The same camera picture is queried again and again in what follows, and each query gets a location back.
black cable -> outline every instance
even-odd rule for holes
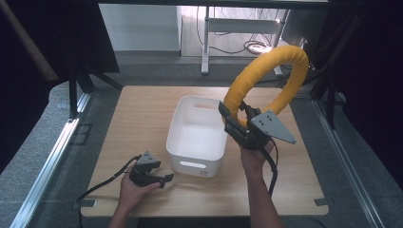
[[[77,200],[75,200],[73,202],[72,208],[75,210],[78,210],[78,220],[79,220],[79,224],[80,227],[83,227],[83,214],[81,214],[81,201],[88,196],[90,193],[92,193],[93,191],[111,183],[112,181],[114,181],[115,179],[117,179],[119,176],[121,176],[123,173],[126,173],[125,170],[127,169],[127,167],[133,162],[133,161],[137,161],[142,155],[138,155],[132,159],[130,159],[117,173],[115,173],[111,178],[109,178],[108,180],[105,180],[104,182],[101,182],[95,186],[93,186],[92,188],[88,189],[87,191],[85,191],[85,193],[83,195],[81,195],[79,198],[77,198]]]
[[[199,7],[197,7],[196,18],[197,18],[197,20],[196,20],[196,31],[198,33],[199,41],[200,41],[201,45],[203,46],[204,43],[202,42],[202,38],[201,38],[200,32],[199,32]],[[226,33],[219,34],[219,35],[227,35],[227,34],[230,34],[230,33],[231,32],[226,32]],[[248,50],[251,54],[258,55],[258,54],[261,54],[261,53],[252,51],[252,50],[249,49],[249,47],[251,47],[252,45],[262,45],[262,46],[266,47],[266,45],[264,43],[262,43],[262,42],[259,42],[259,41],[252,41],[254,36],[255,36],[255,34],[252,34],[251,37],[249,38],[249,40],[246,41],[245,43],[243,43],[243,49],[240,49],[240,50],[237,50],[237,51],[226,51],[226,50],[219,49],[217,47],[209,47],[209,48],[221,51],[221,52],[226,53],[226,54],[238,54],[238,53],[243,52],[244,50]]]
[[[256,145],[259,147],[259,151],[260,153],[263,155],[263,157],[269,162],[270,164],[270,168],[272,170],[273,176],[272,176],[272,180],[270,181],[270,185],[269,185],[269,195],[273,196],[273,191],[275,189],[275,185],[276,185],[276,181],[278,178],[278,147],[276,145],[276,143],[273,141],[273,139],[271,139],[271,142],[273,142],[274,147],[276,148],[276,162],[273,161],[273,158],[270,156],[270,154],[266,151],[266,149],[264,148],[264,145],[261,144],[258,140],[258,138],[256,138],[255,135],[251,134],[252,139],[255,141]]]

aluminum rail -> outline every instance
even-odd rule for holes
[[[89,94],[83,94],[80,100],[77,102],[77,118],[72,120],[72,122],[66,123],[65,127],[62,130],[62,133],[59,136],[59,139],[53,146],[53,149],[51,150],[47,161],[45,162],[41,172],[36,178],[35,183],[30,188],[29,193],[23,202],[23,205],[14,218],[11,227],[20,228],[27,227],[29,225],[29,222],[33,214],[35,213],[37,205],[39,204],[42,196],[45,193],[46,188],[48,187],[48,184],[51,177],[53,176],[57,164],[59,163],[60,159],[62,159],[67,144],[71,139],[74,130],[77,128],[77,124],[80,121],[84,110],[86,109],[89,98]]]
[[[358,174],[356,173],[352,162],[347,155],[346,150],[343,147],[338,135],[336,132],[330,127],[326,120],[326,111],[324,110],[321,103],[317,100],[313,100],[314,107],[317,111],[317,115],[320,118],[321,123],[323,124],[326,134],[331,140],[332,146],[335,149],[335,152],[340,160],[341,166],[346,173],[346,176],[353,187],[355,195],[358,199],[359,204],[361,205],[365,216],[367,217],[371,227],[373,228],[384,228],[385,225],[382,222],[381,217],[379,216],[377,209],[374,205],[374,202],[369,195],[368,191],[365,189],[364,185],[361,182]]]

white wall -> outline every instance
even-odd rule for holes
[[[181,49],[180,7],[119,4],[99,7],[115,51]]]

human arm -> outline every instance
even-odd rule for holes
[[[268,153],[273,150],[273,142],[265,145]],[[266,159],[259,151],[240,146],[240,159],[248,185],[249,208],[252,228],[283,227],[276,207],[267,190],[263,178],[263,164]]]
[[[121,181],[121,192],[119,196],[118,206],[109,223],[109,228],[125,227],[130,212],[139,204],[140,200],[149,192],[160,187],[159,183],[151,183],[146,187],[139,187],[133,183],[129,174],[134,165],[127,168],[127,171]]]

wire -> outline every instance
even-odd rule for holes
[[[271,142],[273,142],[274,147],[276,148],[276,161],[273,160],[273,158],[270,156],[270,154],[266,151],[266,149],[264,148],[264,145],[261,144],[258,140],[258,138],[256,138],[256,136],[254,134],[251,134],[252,139],[255,141],[255,144],[259,147],[259,151],[261,153],[261,155],[263,155],[263,157],[269,162],[270,164],[270,168],[272,170],[273,176],[272,176],[272,180],[270,181],[270,185],[269,185],[269,195],[273,196],[273,191],[277,182],[277,178],[278,178],[278,147],[275,143],[275,141],[273,139],[270,139]]]
[[[85,193],[83,195],[81,195],[79,198],[77,198],[77,200],[75,200],[73,202],[72,208],[78,210],[78,220],[79,220],[79,224],[80,227],[83,227],[83,214],[81,214],[81,201],[88,196],[90,193],[92,193],[93,191],[111,183],[112,181],[114,181],[115,179],[117,179],[119,176],[121,176],[123,173],[127,173],[125,172],[125,170],[127,169],[127,167],[133,162],[133,161],[137,161],[142,155],[138,155],[132,159],[130,159],[117,173],[115,173],[111,178],[109,178],[108,180],[105,180],[104,182],[101,182],[95,186],[93,186],[92,188],[90,188],[89,190],[85,191]]]
[[[224,17],[226,18],[226,15],[223,13],[223,9],[222,9],[222,8],[221,8],[221,13],[222,13],[222,14],[224,15]],[[199,18],[199,6],[197,6],[197,13],[196,13],[196,15],[197,15],[196,18]],[[198,33],[199,41],[200,41],[201,45],[203,46],[204,43],[203,43],[203,41],[202,41],[202,38],[201,38],[200,32],[199,32],[199,19],[196,20],[196,31],[197,31],[197,33]],[[221,33],[221,34],[217,34],[217,33],[216,33],[216,35],[219,35],[219,36],[227,35],[227,34],[231,34],[231,32],[225,32],[225,33]],[[269,43],[269,46],[271,46],[271,41],[272,41],[273,35],[270,35],[270,36],[271,36],[271,37],[270,37],[270,40],[269,40],[264,34],[261,34],[261,35],[267,40],[267,42]],[[253,50],[251,50],[250,47],[251,47],[251,46],[263,46],[263,47],[267,48],[268,46],[264,43],[264,41],[263,41],[263,42],[260,42],[260,41],[253,41],[253,39],[254,39],[255,36],[256,36],[255,33],[252,34],[251,37],[249,38],[249,40],[243,43],[243,49],[240,49],[240,50],[236,50],[236,51],[226,51],[226,50],[223,50],[223,49],[220,49],[220,48],[217,48],[217,47],[209,47],[209,48],[212,48],[212,49],[221,51],[221,52],[226,53],[226,54],[237,54],[237,53],[241,53],[241,52],[247,50],[247,51],[250,52],[251,54],[259,55],[259,54],[261,54],[261,52],[253,51]]]

